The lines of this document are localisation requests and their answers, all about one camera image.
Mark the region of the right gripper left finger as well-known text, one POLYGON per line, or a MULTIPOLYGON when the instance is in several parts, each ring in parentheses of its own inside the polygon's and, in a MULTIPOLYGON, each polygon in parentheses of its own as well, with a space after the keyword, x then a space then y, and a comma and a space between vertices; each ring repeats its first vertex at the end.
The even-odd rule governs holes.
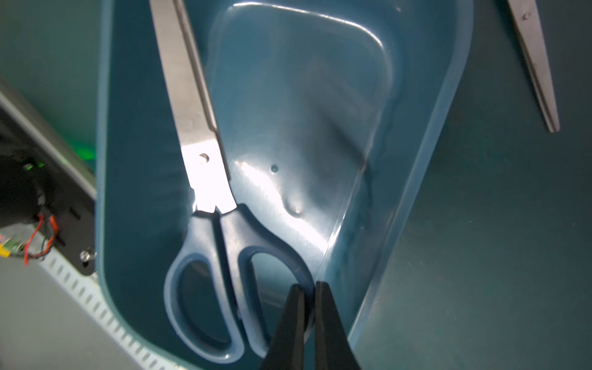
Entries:
POLYGON ((303 369, 305 313, 305 293, 292 285, 261 370, 303 369))

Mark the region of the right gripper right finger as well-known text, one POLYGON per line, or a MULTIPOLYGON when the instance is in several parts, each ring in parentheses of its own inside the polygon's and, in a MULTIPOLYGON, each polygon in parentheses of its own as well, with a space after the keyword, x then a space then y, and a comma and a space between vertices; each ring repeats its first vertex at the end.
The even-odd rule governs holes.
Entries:
POLYGON ((315 368, 360 370, 327 282, 315 287, 315 368))

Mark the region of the blue handled scissors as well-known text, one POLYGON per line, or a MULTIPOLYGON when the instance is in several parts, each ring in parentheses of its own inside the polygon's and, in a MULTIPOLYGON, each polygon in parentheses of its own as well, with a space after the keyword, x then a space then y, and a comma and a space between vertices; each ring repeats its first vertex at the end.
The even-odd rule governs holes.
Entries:
POLYGON ((153 1, 157 37, 183 164, 194 191, 183 244, 164 282, 167 317, 182 342, 203 359, 237 362, 246 348, 268 354, 271 340, 257 291, 253 258, 268 254, 286 266, 305 293, 307 342, 315 320, 315 281, 298 252, 269 231, 232 194, 217 120, 187 7, 182 1, 153 1), (186 268, 201 262, 211 273, 218 307, 229 335, 221 343, 194 325, 183 309, 180 282, 186 268))

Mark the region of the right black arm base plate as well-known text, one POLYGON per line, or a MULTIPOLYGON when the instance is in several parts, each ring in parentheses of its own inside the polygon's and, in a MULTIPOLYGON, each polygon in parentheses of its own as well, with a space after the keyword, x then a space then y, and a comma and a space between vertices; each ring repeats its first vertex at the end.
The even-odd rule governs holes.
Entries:
POLYGON ((1 256, 41 261, 59 251, 95 272, 93 200, 15 120, 1 112, 1 256))

